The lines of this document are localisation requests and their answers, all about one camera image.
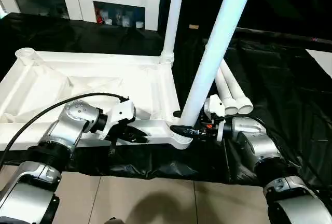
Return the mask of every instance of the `floor tile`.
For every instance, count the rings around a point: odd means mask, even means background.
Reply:
[[[0,190],[7,184],[11,176],[16,171],[17,166],[5,165],[0,172]]]
[[[269,224],[261,187],[195,182],[198,224]]]
[[[112,217],[126,224],[196,224],[193,182],[102,177],[90,224]]]
[[[88,224],[99,181],[100,177],[63,172],[56,190],[60,205],[52,224]]]

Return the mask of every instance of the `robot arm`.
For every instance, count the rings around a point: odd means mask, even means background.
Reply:
[[[60,202],[54,192],[82,134],[93,132],[106,139],[125,136],[126,124],[134,120],[135,108],[129,100],[107,114],[80,100],[67,103],[1,191],[0,223],[52,223]]]
[[[266,129],[249,117],[234,117],[225,122],[224,106],[221,104],[220,110],[216,110],[217,105],[211,104],[216,102],[215,97],[212,95],[204,105],[204,113],[211,123],[199,130],[176,125],[171,126],[171,130],[179,135],[217,142],[221,142],[221,134],[235,142],[243,164],[257,175],[263,188],[272,224],[331,224],[332,216],[326,206],[303,182],[296,168],[283,158]]]

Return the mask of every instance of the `white tray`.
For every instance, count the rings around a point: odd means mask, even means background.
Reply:
[[[184,149],[174,138],[169,125],[177,122],[179,110],[170,64],[159,57],[117,54],[41,52],[23,48],[18,59],[0,83],[0,150],[32,117],[54,103],[89,92],[108,92],[129,96],[136,107],[133,126],[148,134],[150,143],[170,143]],[[118,103],[117,98],[84,98],[104,112]],[[62,107],[45,114],[16,140],[13,150],[36,145]],[[84,134],[78,146],[109,145]]]

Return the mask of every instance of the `white pvc tube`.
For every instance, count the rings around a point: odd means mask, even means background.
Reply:
[[[246,2],[247,0],[223,0],[183,109],[180,125],[193,126],[196,123]]]
[[[218,69],[216,78],[214,79],[217,85],[219,97],[225,106],[225,114],[233,115],[238,113],[237,102],[233,99],[232,94],[229,91],[225,78],[221,69]]]
[[[240,85],[238,84],[225,60],[222,60],[220,69],[225,78],[229,91],[232,94],[232,97],[237,102],[239,113],[249,114],[254,109],[253,104],[251,103],[250,99],[244,95]]]
[[[35,61],[43,61],[33,48],[21,48],[15,52],[15,55],[25,65],[33,64]]]
[[[171,0],[164,40],[164,48],[160,56],[160,63],[174,62],[174,44],[178,18],[180,16],[181,2],[182,0]]]

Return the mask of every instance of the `black tarp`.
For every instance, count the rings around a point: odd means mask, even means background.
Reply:
[[[97,25],[12,13],[0,20],[1,78],[15,61],[15,51],[32,47],[42,51],[159,55],[163,39],[156,32]],[[324,182],[332,183],[332,79],[300,44],[243,38],[236,34],[225,59],[246,95],[253,115],[287,137],[288,145],[303,153]],[[179,30],[173,75],[181,108],[204,51],[199,31]],[[216,92],[212,86],[210,93]],[[137,178],[182,178],[227,184],[256,185],[237,148],[193,141],[189,148],[170,145],[118,147],[109,159],[107,147],[78,148],[67,167],[88,175]],[[7,162],[16,164],[23,151],[11,151]],[[319,185],[307,167],[301,175]]]

